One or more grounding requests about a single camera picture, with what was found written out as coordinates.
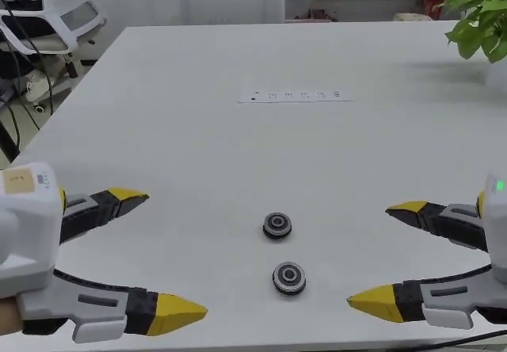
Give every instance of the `hand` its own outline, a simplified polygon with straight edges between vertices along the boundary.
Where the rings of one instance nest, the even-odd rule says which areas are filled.
[[[23,330],[23,320],[16,298],[0,299],[0,335],[13,334]]]

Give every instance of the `person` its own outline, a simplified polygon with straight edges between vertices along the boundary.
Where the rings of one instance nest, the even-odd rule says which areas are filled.
[[[19,11],[41,11],[43,9],[42,0],[5,0],[7,6],[12,10]],[[5,25],[16,35],[19,39],[25,39],[26,36],[30,38],[38,36],[46,36],[55,33],[55,30],[44,19],[38,17],[17,17],[15,21],[10,16],[4,16],[3,21]],[[25,33],[21,31],[19,26],[22,26]],[[5,37],[0,32],[0,41],[4,41]],[[34,102],[37,98],[44,95],[49,90],[49,82],[46,75],[34,67],[34,64],[40,62],[38,55],[21,55],[19,52],[2,52],[0,51],[0,79],[14,80],[20,76],[25,76],[26,81],[26,99],[27,101]],[[59,60],[57,67],[59,71],[62,69],[63,61]],[[55,75],[49,74],[49,80],[53,84],[56,80]]]
[[[23,320],[16,298],[0,299],[0,336],[23,330]]]

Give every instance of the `wall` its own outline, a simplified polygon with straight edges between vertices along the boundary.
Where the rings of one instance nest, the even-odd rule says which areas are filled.
[[[96,45],[85,46],[82,58],[96,59],[129,26],[177,25],[179,0],[94,0],[108,16]],[[415,0],[288,0],[288,17],[308,6],[325,8],[340,21],[390,20],[398,11],[410,11]]]

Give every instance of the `label sticker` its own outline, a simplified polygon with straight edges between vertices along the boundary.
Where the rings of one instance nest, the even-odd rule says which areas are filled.
[[[240,104],[274,104],[277,102],[332,102],[353,101],[350,94],[343,90],[285,90],[258,91],[244,94],[238,99]]]
[[[7,195],[35,191],[32,171],[29,168],[2,172],[3,185]]]

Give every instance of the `shoe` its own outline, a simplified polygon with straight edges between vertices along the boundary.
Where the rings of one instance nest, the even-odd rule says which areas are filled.
[[[26,83],[26,101],[35,102],[38,98],[44,96],[49,90],[48,78],[44,73],[34,69],[26,75],[28,82]],[[55,84],[56,78],[49,76],[51,86]]]

